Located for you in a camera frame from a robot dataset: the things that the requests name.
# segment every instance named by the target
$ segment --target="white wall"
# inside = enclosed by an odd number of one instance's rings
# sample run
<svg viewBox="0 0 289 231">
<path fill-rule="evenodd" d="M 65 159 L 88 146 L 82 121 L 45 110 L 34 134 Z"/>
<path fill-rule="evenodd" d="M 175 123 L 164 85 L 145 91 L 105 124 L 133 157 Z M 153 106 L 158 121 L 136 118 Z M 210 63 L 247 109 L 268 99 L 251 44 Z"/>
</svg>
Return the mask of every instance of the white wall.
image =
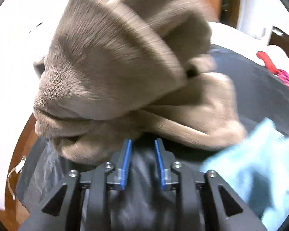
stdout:
<svg viewBox="0 0 289 231">
<path fill-rule="evenodd" d="M 262 41 L 268 43 L 273 26 L 289 35 L 289 12 L 280 0 L 243 0 L 239 14 L 238 30 L 259 38 L 264 30 Z"/>
</svg>

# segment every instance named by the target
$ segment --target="silver bolt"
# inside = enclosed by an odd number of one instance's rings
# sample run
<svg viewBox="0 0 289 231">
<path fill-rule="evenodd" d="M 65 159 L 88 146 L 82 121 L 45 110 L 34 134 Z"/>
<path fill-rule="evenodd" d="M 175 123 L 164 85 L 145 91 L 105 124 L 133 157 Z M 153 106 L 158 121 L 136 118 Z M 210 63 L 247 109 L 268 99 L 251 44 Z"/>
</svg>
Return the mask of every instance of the silver bolt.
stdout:
<svg viewBox="0 0 289 231">
<path fill-rule="evenodd" d="M 173 163 L 171 164 L 171 166 L 172 166 L 173 168 L 180 168 L 180 167 L 182 167 L 182 163 L 179 162 L 179 161 L 175 161 L 175 162 L 173 162 Z"/>
<path fill-rule="evenodd" d="M 110 161 L 105 163 L 105 168 L 111 169 L 113 167 L 114 167 L 114 165 Z"/>
<path fill-rule="evenodd" d="M 69 171 L 68 175 L 69 175 L 70 177 L 76 177 L 76 175 L 77 175 L 77 170 L 71 170 L 71 171 Z"/>
<path fill-rule="evenodd" d="M 208 176 L 211 178 L 214 178 L 217 176 L 217 173 L 214 170 L 210 170 L 210 171 L 208 171 Z"/>
</svg>

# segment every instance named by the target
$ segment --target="brown fabric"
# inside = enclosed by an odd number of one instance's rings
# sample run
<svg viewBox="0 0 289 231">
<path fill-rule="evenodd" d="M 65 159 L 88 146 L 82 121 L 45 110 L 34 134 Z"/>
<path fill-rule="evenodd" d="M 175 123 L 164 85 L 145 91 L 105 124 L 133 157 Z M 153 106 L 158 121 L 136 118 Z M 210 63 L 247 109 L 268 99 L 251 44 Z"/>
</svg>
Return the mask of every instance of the brown fabric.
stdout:
<svg viewBox="0 0 289 231">
<path fill-rule="evenodd" d="M 205 0 L 70 0 L 44 59 L 36 133 L 93 164 L 144 131 L 207 150 L 238 143 L 231 80 L 205 73 L 213 14 Z"/>
</svg>

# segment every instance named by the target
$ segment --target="triangular cutout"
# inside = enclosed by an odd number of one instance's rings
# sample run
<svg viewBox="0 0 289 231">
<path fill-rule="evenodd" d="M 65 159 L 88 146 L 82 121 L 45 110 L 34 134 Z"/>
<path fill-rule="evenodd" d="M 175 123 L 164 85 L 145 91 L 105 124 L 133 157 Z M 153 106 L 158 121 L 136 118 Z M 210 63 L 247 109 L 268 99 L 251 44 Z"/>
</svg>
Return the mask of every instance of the triangular cutout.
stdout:
<svg viewBox="0 0 289 231">
<path fill-rule="evenodd" d="M 52 216 L 58 216 L 60 214 L 62 203 L 67 191 L 67 185 L 63 185 L 58 192 L 52 197 L 46 205 L 43 207 L 42 212 L 50 214 Z"/>
<path fill-rule="evenodd" d="M 240 207 L 240 205 L 232 198 L 232 196 L 222 185 L 218 186 L 218 190 L 222 198 L 225 213 L 228 217 L 241 214 L 243 212 L 243 209 Z"/>
</svg>

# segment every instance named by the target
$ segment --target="wooden floor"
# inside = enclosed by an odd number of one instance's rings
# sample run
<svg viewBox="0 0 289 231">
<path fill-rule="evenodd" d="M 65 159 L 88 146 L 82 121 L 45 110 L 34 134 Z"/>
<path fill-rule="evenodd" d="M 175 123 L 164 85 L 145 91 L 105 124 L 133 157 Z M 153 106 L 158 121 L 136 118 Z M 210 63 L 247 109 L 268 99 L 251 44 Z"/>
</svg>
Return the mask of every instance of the wooden floor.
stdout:
<svg viewBox="0 0 289 231">
<path fill-rule="evenodd" d="M 28 155 L 31 147 L 37 139 L 34 130 L 36 119 L 33 115 L 30 116 L 26 126 L 24 127 L 21 136 L 17 142 L 14 154 L 12 156 L 9 171 L 14 168 L 24 155 Z M 15 192 L 19 174 L 13 173 L 10 177 L 10 185 Z M 28 211 L 22 206 L 19 200 L 13 201 L 8 187 L 5 191 L 5 211 L 0 210 L 0 221 L 8 231 L 17 231 L 19 226 L 28 218 Z"/>
</svg>

